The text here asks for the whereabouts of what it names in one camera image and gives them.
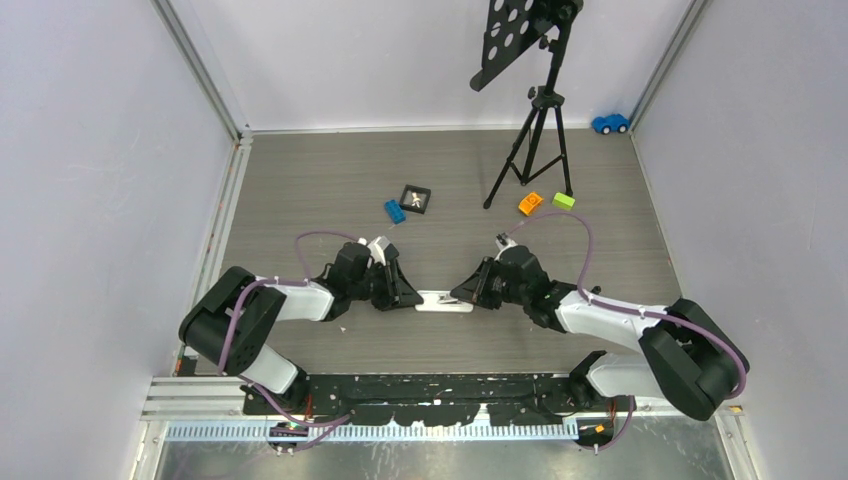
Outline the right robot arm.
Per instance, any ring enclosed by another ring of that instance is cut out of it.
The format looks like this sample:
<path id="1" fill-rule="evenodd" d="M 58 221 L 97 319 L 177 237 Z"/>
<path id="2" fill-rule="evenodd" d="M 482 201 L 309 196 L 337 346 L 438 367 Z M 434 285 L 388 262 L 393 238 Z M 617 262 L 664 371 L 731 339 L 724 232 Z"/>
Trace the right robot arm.
<path id="1" fill-rule="evenodd" d="M 551 279 L 525 246 L 484 258 L 450 294 L 488 310 L 518 305 L 539 327 L 628 349 L 626 355 L 593 351 L 569 373 L 568 395 L 584 410 L 618 397 L 650 397 L 705 421 L 740 394 L 750 371 L 744 354 L 696 302 L 645 307 L 614 301 Z"/>

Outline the white remote control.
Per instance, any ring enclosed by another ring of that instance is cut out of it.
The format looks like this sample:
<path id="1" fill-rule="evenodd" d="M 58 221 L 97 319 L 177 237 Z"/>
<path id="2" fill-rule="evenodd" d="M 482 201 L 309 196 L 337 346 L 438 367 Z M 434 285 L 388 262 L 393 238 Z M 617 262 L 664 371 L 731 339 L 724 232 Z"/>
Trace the white remote control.
<path id="1" fill-rule="evenodd" d="M 419 290 L 422 302 L 414 306 L 418 312 L 425 313 L 471 313 L 474 306 L 450 295 L 448 291 Z"/>

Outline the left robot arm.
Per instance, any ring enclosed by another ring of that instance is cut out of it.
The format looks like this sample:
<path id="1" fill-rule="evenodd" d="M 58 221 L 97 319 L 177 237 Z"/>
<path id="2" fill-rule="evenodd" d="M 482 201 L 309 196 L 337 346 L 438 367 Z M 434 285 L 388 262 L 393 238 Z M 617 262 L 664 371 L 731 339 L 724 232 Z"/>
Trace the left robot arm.
<path id="1" fill-rule="evenodd" d="M 355 301 L 381 312 L 423 302 L 385 237 L 345 243 L 319 276 L 300 283 L 231 267 L 184 317 L 178 338 L 222 374 L 259 386 L 280 412 L 293 414 L 305 405 L 306 373 L 269 345 L 271 330 L 283 321 L 332 321 Z"/>

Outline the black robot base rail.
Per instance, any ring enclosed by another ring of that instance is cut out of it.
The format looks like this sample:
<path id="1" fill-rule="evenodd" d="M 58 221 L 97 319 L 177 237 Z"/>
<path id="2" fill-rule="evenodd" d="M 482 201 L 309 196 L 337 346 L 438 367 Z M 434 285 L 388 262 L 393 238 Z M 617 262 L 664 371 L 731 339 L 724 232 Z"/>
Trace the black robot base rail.
<path id="1" fill-rule="evenodd" d="M 610 425 L 630 417 L 631 396 L 604 398 L 580 375 L 552 373 L 309 374 L 297 369 L 282 392 L 248 375 L 244 412 L 279 415 L 306 428 L 468 426 L 480 414 L 491 425 L 546 426 L 578 413 Z"/>

